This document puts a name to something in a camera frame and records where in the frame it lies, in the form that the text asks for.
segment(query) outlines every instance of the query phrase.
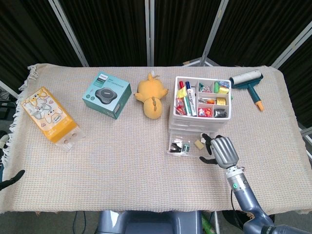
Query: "table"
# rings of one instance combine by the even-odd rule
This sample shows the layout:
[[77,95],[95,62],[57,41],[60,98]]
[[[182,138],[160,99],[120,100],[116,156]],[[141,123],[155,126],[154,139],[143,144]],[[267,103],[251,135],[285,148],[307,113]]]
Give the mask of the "table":
[[[233,90],[232,119],[218,132],[232,140],[239,166],[268,214],[312,208],[312,171],[283,75],[271,67],[88,67],[31,66],[19,99],[45,86],[85,132],[70,152],[49,142],[17,108],[6,151],[3,179],[26,173],[1,191],[0,211],[231,209],[225,170],[196,157],[177,157],[168,148],[169,105],[176,76],[226,79],[253,69],[264,78],[255,87],[264,112],[247,90]],[[130,97],[114,120],[85,106],[82,95],[99,71],[131,84],[133,93],[148,72],[169,89],[158,120],[143,114]]]

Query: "tablecloth fringe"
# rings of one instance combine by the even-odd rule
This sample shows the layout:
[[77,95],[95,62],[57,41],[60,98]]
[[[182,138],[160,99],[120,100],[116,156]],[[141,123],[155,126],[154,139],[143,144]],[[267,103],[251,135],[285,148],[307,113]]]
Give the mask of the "tablecloth fringe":
[[7,166],[8,159],[10,158],[10,149],[11,149],[11,145],[12,145],[12,134],[16,130],[17,122],[18,122],[18,119],[20,117],[20,112],[23,111],[22,110],[22,106],[20,105],[20,102],[25,100],[25,96],[24,96],[25,92],[24,92],[24,90],[28,86],[28,81],[29,80],[31,80],[31,79],[32,80],[37,80],[37,78],[38,78],[38,73],[36,71],[37,64],[31,65],[31,66],[29,66],[27,68],[28,68],[28,70],[30,70],[30,72],[29,72],[29,75],[28,75],[27,79],[25,80],[24,84],[19,88],[19,90],[22,91],[22,92],[20,94],[18,94],[18,96],[17,96],[16,112],[13,115],[13,118],[14,118],[13,123],[10,125],[10,128],[9,128],[11,133],[8,134],[9,135],[9,139],[6,142],[6,145],[8,147],[6,149],[3,149],[2,162],[3,162],[4,167]]

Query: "black curtain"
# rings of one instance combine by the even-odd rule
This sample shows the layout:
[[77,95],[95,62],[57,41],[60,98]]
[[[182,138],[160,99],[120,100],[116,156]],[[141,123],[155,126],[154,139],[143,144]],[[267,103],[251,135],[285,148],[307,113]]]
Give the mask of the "black curtain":
[[89,66],[146,66],[144,0],[61,0]]
[[47,0],[0,0],[1,81],[18,92],[27,66],[81,66]]
[[155,66],[202,56],[220,0],[155,0]]
[[231,0],[208,58],[223,66],[269,66],[311,20],[310,0]]
[[284,74],[297,120],[312,126],[312,37],[279,68]]

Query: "yellow plush toy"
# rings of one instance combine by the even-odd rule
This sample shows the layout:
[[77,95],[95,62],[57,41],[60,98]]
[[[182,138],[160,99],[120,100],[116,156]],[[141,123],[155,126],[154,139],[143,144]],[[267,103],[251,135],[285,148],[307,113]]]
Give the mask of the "yellow plush toy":
[[165,89],[159,79],[155,79],[151,73],[148,74],[148,80],[142,80],[138,84],[135,94],[137,100],[144,103],[143,110],[145,115],[151,119],[157,119],[161,116],[162,105],[160,99],[167,95],[168,89]]

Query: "floor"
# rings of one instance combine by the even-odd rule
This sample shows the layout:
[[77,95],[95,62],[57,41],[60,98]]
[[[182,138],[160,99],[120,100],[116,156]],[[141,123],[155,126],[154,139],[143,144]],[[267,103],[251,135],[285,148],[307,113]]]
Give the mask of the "floor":
[[[9,131],[11,121],[0,120],[0,130]],[[0,214],[0,234],[70,234],[75,212],[41,213],[35,212],[6,212]],[[86,212],[86,234],[93,234],[98,225],[99,212]],[[241,234],[238,228],[229,224],[222,213],[218,213],[221,234]],[[312,212],[297,214],[287,212],[275,216],[276,225],[290,225],[312,233]],[[76,220],[76,232],[83,230],[83,213],[79,212]]]

